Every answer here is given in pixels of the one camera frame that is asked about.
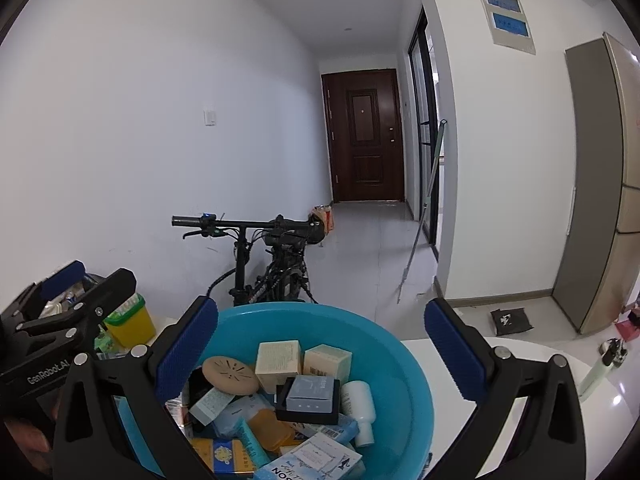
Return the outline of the person's left hand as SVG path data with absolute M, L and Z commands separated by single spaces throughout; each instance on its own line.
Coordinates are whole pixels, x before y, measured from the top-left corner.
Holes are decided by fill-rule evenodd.
M 26 400 L 1 396 L 1 444 L 17 466 L 17 479 L 51 479 L 61 389 Z

